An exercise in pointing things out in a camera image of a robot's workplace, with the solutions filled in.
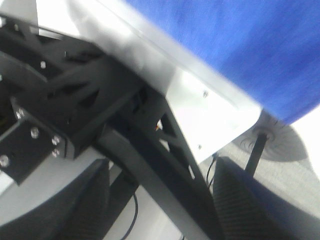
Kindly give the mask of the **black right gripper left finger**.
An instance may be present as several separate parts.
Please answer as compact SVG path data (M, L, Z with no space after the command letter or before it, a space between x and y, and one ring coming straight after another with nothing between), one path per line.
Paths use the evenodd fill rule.
M109 195L109 161L97 159L47 201L1 226L0 238L101 240Z

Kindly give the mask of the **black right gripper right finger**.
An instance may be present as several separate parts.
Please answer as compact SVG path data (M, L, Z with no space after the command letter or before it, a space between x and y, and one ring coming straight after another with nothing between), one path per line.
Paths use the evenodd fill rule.
M318 240L320 220L282 199L228 157L216 160L213 199L227 240Z

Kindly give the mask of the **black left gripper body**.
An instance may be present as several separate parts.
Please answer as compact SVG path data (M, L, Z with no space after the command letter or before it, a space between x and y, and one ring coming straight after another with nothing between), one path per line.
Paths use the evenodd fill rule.
M0 145L12 157L4 172L20 184L49 151L66 162L96 146L109 161L102 237L143 185L189 239L218 240L213 197L165 98L92 43L4 21L0 58L22 123Z

